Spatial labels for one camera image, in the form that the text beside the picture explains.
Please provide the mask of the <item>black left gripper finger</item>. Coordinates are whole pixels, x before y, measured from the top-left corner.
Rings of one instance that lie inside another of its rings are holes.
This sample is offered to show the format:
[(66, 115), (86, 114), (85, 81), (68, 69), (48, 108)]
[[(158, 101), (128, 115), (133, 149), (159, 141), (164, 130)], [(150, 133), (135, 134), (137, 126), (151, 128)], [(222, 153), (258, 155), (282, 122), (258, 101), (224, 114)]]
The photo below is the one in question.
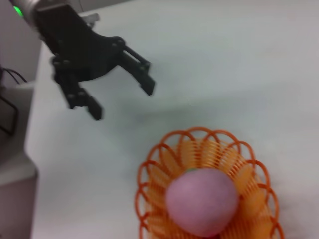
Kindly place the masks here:
[(54, 80), (60, 86), (70, 109), (75, 107), (86, 107), (87, 111), (96, 121), (102, 119), (102, 107), (93, 96), (91, 96), (84, 88), (80, 87), (74, 73), (56, 71)]
[(123, 52), (118, 59), (118, 65), (135, 78), (141, 89), (148, 96), (153, 94), (156, 83), (149, 75), (151, 63), (148, 60), (128, 46), (124, 46)]

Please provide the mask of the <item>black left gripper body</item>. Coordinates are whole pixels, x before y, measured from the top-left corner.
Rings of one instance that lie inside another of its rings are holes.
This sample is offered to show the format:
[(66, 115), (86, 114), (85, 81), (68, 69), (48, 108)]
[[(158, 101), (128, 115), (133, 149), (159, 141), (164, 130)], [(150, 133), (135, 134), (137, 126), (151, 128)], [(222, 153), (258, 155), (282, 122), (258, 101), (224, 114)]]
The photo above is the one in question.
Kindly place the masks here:
[(38, 8), (35, 23), (51, 52), (67, 61), (81, 81), (106, 75), (125, 48), (122, 38), (95, 33), (68, 4)]

